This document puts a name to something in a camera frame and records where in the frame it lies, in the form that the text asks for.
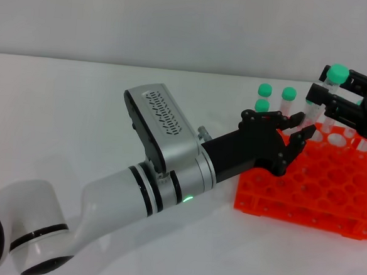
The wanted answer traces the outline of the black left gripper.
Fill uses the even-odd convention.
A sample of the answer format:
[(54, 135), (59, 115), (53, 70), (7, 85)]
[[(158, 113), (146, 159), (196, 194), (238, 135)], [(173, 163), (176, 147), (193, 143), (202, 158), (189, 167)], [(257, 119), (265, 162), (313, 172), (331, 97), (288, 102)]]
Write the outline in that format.
[(214, 167), (216, 181), (224, 181), (253, 168), (265, 169), (275, 176), (286, 173), (287, 167), (300, 155), (307, 140), (315, 134), (314, 124), (290, 135), (285, 145), (277, 131), (294, 128), (304, 120), (305, 113), (290, 117), (281, 111), (241, 113), (236, 131), (202, 143)]

